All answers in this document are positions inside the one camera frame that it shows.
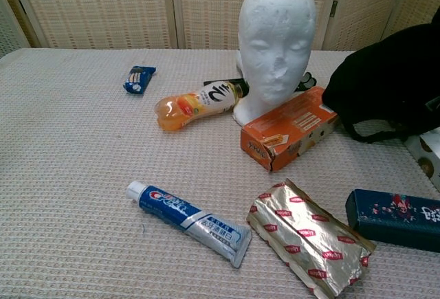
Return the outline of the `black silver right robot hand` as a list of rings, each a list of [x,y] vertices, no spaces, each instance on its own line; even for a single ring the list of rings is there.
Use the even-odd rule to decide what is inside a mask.
[[[433,114],[440,112],[440,96],[437,96],[425,103],[427,110]]]

